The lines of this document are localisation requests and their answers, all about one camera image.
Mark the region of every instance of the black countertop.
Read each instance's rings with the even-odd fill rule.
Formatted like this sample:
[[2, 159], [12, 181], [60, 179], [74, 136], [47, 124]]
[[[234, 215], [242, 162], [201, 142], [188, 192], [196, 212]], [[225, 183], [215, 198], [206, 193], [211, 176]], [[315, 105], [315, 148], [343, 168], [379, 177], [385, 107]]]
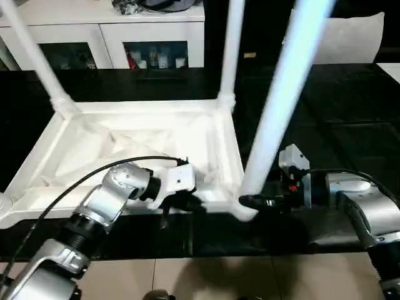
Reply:
[[[273, 67], [242, 70], [237, 77], [233, 119], [244, 164], [273, 71]], [[219, 74], [203, 69], [63, 71], [59, 78], [75, 101], [213, 99], [219, 89]], [[0, 72], [0, 82], [3, 191], [53, 110], [33, 72]], [[367, 172], [399, 195], [399, 93], [400, 85], [374, 64], [314, 66], [281, 147], [295, 143], [312, 168]], [[29, 259], [64, 222], [65, 219], [45, 220], [19, 259]], [[120, 217], [94, 259], [361, 250], [346, 217], [322, 209], [295, 211], [284, 217], [258, 215], [247, 223], [228, 214], [173, 215], [163, 230], [159, 222], [160, 216]], [[21, 221], [0, 230], [0, 259], [10, 257], [32, 223]]]

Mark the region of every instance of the white cabinet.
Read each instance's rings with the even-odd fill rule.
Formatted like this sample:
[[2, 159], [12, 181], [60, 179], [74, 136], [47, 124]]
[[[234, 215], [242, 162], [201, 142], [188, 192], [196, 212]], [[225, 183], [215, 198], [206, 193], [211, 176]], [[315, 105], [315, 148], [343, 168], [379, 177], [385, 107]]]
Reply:
[[[122, 16], [110, 0], [28, 0], [18, 7], [53, 69], [204, 66], [204, 8]], [[22, 70], [32, 70], [7, 19], [0, 37]]]
[[[111, 69], [110, 57], [98, 24], [29, 26], [53, 69]], [[33, 66], [14, 29], [0, 28], [0, 36], [22, 70]]]
[[100, 27], [116, 69], [204, 66], [203, 22], [101, 24]]
[[18, 66], [8, 51], [7, 46], [0, 38], [0, 71], [3, 70], [15, 71], [18, 70]]

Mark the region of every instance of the glass cabinet door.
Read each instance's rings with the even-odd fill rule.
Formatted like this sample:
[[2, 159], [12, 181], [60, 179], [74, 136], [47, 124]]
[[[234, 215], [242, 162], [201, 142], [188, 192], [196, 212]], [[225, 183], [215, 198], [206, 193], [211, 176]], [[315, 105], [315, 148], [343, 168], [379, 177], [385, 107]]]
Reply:
[[189, 65], [188, 42], [124, 42], [130, 69], [182, 69]]
[[54, 70], [97, 69], [86, 42], [40, 44], [40, 48]]
[[[28, 26], [51, 67], [59, 69], [112, 69], [98, 24]], [[22, 70], [33, 70], [28, 49], [10, 27], [0, 27], [0, 36]]]
[[116, 69], [204, 66], [204, 22], [100, 24]]

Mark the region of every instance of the black wire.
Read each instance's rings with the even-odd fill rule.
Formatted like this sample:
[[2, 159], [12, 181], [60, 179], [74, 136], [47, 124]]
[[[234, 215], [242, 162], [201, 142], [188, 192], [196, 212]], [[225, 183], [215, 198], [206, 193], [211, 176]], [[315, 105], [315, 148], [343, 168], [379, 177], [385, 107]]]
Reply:
[[37, 228], [37, 226], [40, 224], [40, 222], [46, 217], [46, 215], [49, 213], [49, 211], [66, 195], [68, 195], [73, 189], [75, 189], [77, 186], [79, 186], [81, 183], [83, 183], [85, 180], [89, 179], [90, 177], [92, 177], [93, 175], [117, 166], [118, 164], [123, 164], [123, 163], [130, 163], [132, 161], [145, 161], [145, 160], [149, 160], [149, 159], [163, 159], [163, 160], [167, 160], [167, 161], [176, 161], [178, 164], [181, 164], [182, 162], [184, 162], [182, 159], [176, 158], [176, 157], [169, 157], [169, 156], [139, 156], [139, 157], [132, 157], [132, 158], [127, 158], [127, 159], [122, 159], [120, 161], [115, 161], [112, 162], [110, 164], [107, 164], [103, 167], [100, 167], [96, 170], [94, 170], [93, 172], [90, 172], [88, 175], [82, 177], [80, 180], [78, 180], [77, 182], [75, 182], [72, 186], [70, 186], [69, 188], [67, 188], [64, 192], [61, 193], [60, 196], [58, 196], [43, 212], [42, 214], [38, 217], [38, 219], [36, 220], [36, 222], [32, 225], [32, 227], [30, 228], [30, 230], [27, 232], [27, 234], [25, 235], [24, 239], [22, 240], [22, 242], [20, 243], [20, 245], [18, 246], [18, 248], [16, 249], [16, 251], [14, 252], [14, 254], [12, 255], [11, 259], [9, 260], [6, 268], [4, 269], [4, 272], [2, 274], [2, 278], [0, 281], [0, 293], [1, 290], [3, 289], [3, 286], [5, 285], [7, 278], [8, 278], [8, 274], [11, 270], [11, 268], [13, 267], [19, 253], [22, 251], [23, 247], [25, 246], [27, 240], [31, 237], [32, 233], [34, 232], [34, 230]]
[[373, 183], [377, 186], [377, 188], [385, 194], [387, 197], [392, 199], [395, 203], [397, 203], [397, 197], [382, 183], [380, 183], [378, 180], [373, 178], [371, 175], [368, 175], [367, 173], [360, 172], [360, 171], [355, 171], [351, 169], [310, 169], [310, 170], [301, 170], [301, 172], [304, 174], [307, 173], [349, 173], [349, 174], [354, 174], [357, 176], [360, 176], [364, 179], [367, 179], [370, 183]]

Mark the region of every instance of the tile floor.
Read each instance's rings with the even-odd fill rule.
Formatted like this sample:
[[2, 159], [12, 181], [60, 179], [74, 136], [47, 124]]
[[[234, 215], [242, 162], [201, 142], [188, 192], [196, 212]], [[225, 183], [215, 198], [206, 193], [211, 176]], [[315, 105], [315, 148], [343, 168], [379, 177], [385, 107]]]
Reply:
[[79, 286], [84, 300], [141, 300], [152, 288], [177, 300], [383, 300], [365, 253], [99, 261]]

